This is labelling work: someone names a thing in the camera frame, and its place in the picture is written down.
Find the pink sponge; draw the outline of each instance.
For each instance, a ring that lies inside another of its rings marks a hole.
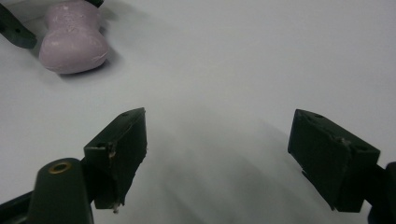
[[[108,53],[99,33],[99,9],[83,0],[62,2],[49,8],[49,31],[41,45],[39,60],[58,74],[74,74],[101,65]]]

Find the pink object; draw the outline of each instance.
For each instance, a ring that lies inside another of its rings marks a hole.
[[[68,1],[49,8],[49,31],[41,45],[39,60],[58,74],[74,74],[101,65],[108,53],[99,33],[99,9],[83,0]]]

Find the pink foam block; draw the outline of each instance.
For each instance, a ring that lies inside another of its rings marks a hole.
[[[99,10],[83,0],[68,1],[49,8],[49,31],[39,52],[40,62],[58,74],[74,74],[101,65],[108,53],[99,33]]]

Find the white table surface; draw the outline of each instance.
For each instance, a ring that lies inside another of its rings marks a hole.
[[[366,223],[331,211],[287,153],[296,108],[396,161],[393,0],[108,0],[104,66],[59,76],[0,36],[0,203],[123,111],[148,155],[118,215],[95,223]],[[42,18],[25,25],[42,39]]]

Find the white surface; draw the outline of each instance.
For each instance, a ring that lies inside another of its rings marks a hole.
[[[332,212],[287,153],[295,108],[396,161],[396,2],[106,1],[99,70],[60,77],[0,38],[0,203],[119,113],[147,109],[148,155],[95,223],[365,223]],[[42,38],[42,20],[26,24]]]

